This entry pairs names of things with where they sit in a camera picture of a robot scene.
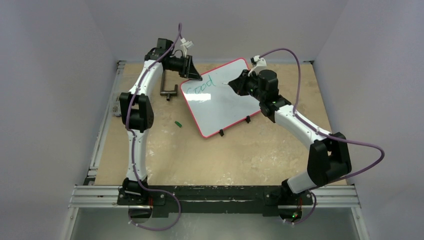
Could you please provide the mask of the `pink framed whiteboard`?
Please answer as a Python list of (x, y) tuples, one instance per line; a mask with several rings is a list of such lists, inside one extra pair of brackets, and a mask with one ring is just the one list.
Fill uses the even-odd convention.
[(203, 73), (202, 81), (186, 80), (180, 90), (203, 138), (209, 138), (260, 113), (259, 102), (239, 96), (224, 82), (236, 79), (249, 70), (244, 58), (237, 58)]

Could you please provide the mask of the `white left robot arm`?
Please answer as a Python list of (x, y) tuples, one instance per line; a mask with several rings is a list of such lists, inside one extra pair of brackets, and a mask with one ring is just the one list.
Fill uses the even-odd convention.
[(177, 72), (181, 78), (201, 81), (192, 56), (188, 54), (194, 44), (180, 38), (181, 56), (174, 54), (176, 42), (159, 38), (156, 47), (144, 57), (143, 69), (135, 84), (127, 92), (119, 95), (121, 119), (129, 140), (129, 160), (126, 177), (120, 192), (138, 205), (149, 199), (148, 173), (146, 168), (147, 138), (154, 123), (154, 111), (150, 95), (156, 82), (165, 71)]

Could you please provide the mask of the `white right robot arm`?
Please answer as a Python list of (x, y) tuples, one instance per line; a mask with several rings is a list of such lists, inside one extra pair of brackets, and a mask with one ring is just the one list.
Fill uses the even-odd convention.
[(301, 193), (337, 181), (352, 171), (346, 137), (302, 119), (291, 102), (279, 94), (276, 72), (265, 69), (256, 74), (243, 70), (228, 85), (238, 96), (255, 98), (265, 117), (288, 130), (309, 150), (306, 170), (281, 183), (279, 192), (284, 202), (292, 204)]

